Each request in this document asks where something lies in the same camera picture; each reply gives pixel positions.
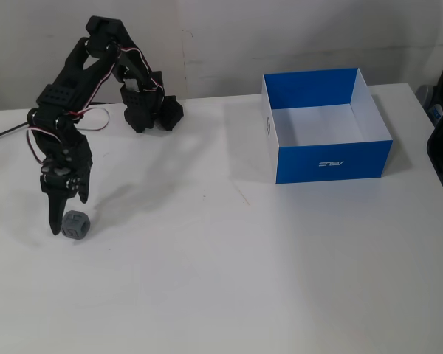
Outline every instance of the cardboard box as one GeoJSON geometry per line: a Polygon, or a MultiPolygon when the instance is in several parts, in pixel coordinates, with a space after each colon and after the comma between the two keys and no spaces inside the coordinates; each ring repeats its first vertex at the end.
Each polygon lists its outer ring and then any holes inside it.
{"type": "Polygon", "coordinates": [[[359,69],[266,74],[262,111],[276,183],[382,175],[392,138],[359,69]]]}

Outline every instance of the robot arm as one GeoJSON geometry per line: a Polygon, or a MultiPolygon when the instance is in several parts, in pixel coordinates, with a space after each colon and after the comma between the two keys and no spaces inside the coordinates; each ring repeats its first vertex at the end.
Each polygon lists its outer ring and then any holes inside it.
{"type": "Polygon", "coordinates": [[[41,190],[49,199],[52,233],[61,230],[67,199],[89,197],[92,153],[87,138],[75,124],[100,86],[113,75],[124,83],[120,92],[127,105],[125,120],[137,132],[152,128],[156,120],[166,130],[183,116],[175,96],[165,96],[162,73],[151,71],[119,20],[92,16],[61,73],[37,99],[38,108],[27,116],[36,144],[46,156],[41,168],[41,190]],[[87,58],[98,61],[84,69],[87,58]]]}

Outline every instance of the white table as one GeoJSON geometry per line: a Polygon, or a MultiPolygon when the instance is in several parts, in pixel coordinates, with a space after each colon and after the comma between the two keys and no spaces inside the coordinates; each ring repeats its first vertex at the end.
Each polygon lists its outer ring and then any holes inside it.
{"type": "Polygon", "coordinates": [[[82,241],[52,236],[24,132],[0,139],[0,353],[443,353],[433,127],[407,85],[371,91],[384,176],[308,184],[271,182],[258,95],[186,100],[171,133],[109,106],[82,241]]]}

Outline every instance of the gray cube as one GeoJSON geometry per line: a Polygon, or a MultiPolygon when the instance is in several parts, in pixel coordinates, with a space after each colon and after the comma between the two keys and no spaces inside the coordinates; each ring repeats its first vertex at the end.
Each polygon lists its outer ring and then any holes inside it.
{"type": "Polygon", "coordinates": [[[90,220],[87,214],[71,210],[64,215],[61,226],[62,235],[75,240],[82,240],[89,229],[90,220]]]}

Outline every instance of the cable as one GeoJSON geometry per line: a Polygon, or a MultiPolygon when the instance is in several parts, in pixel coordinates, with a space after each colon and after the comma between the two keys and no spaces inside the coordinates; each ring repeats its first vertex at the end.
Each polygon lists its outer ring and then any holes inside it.
{"type": "Polygon", "coordinates": [[[22,124],[20,124],[20,125],[17,125],[17,126],[11,128],[11,129],[8,129],[7,131],[2,131],[2,132],[0,133],[0,136],[3,136],[3,135],[8,134],[8,133],[11,133],[12,131],[15,131],[15,130],[17,130],[17,129],[19,129],[19,128],[22,128],[22,127],[24,127],[24,126],[26,126],[26,125],[28,125],[28,122],[25,122],[25,123],[22,123],[22,124]]]}
{"type": "Polygon", "coordinates": [[[102,84],[107,81],[107,79],[110,77],[111,75],[111,71],[113,70],[115,66],[115,63],[113,63],[113,65],[111,66],[109,72],[103,77],[102,80],[100,80],[100,82],[98,83],[97,87],[95,88],[95,90],[92,92],[92,94],[90,95],[90,98],[87,100],[86,104],[83,105],[84,108],[87,108],[87,106],[89,105],[89,103],[92,101],[92,99],[94,98],[94,96],[96,95],[98,89],[102,86],[102,84]]]}
{"type": "Polygon", "coordinates": [[[107,125],[110,123],[110,112],[104,108],[104,107],[91,107],[91,108],[87,108],[87,109],[83,109],[82,111],[79,112],[69,112],[71,115],[76,116],[76,118],[74,118],[73,120],[80,120],[83,118],[83,115],[85,113],[87,113],[88,111],[91,111],[92,109],[101,109],[102,111],[105,111],[106,116],[107,116],[107,121],[105,123],[105,125],[101,128],[78,128],[79,131],[102,131],[103,129],[105,129],[107,127],[107,125]]]}
{"type": "MultiPolygon", "coordinates": [[[[146,70],[148,71],[148,74],[150,74],[151,73],[151,68],[149,67],[148,62],[145,60],[145,57],[142,55],[142,53],[141,53],[139,48],[121,48],[122,52],[130,52],[132,50],[136,50],[140,54],[141,61],[144,64],[144,66],[146,67],[146,70]]],[[[153,81],[154,85],[156,85],[156,86],[154,88],[144,89],[144,91],[155,92],[158,87],[161,88],[164,91],[164,87],[162,87],[160,84],[158,84],[155,79],[151,78],[151,80],[153,81]]]]}
{"type": "MultiPolygon", "coordinates": [[[[83,109],[82,111],[79,112],[72,112],[70,111],[69,114],[71,114],[72,116],[76,116],[76,118],[74,118],[73,120],[79,120],[82,119],[83,115],[85,113],[87,113],[88,111],[91,111],[92,109],[101,109],[103,111],[106,112],[106,115],[108,117],[105,125],[101,128],[95,128],[95,129],[91,129],[91,128],[78,128],[79,131],[102,131],[103,129],[105,129],[107,127],[107,125],[110,123],[110,112],[104,108],[104,107],[91,107],[91,108],[86,108],[83,109]]],[[[52,136],[54,139],[58,140],[59,143],[61,143],[61,140],[59,139],[59,137],[49,131],[46,131],[42,128],[38,128],[38,127],[28,127],[27,129],[27,143],[28,146],[30,147],[31,153],[33,155],[33,157],[35,158],[35,160],[39,163],[39,164],[43,164],[43,161],[41,161],[41,159],[38,157],[38,154],[36,153],[34,147],[31,144],[31,139],[30,139],[30,131],[39,131],[40,133],[52,136]]]]}

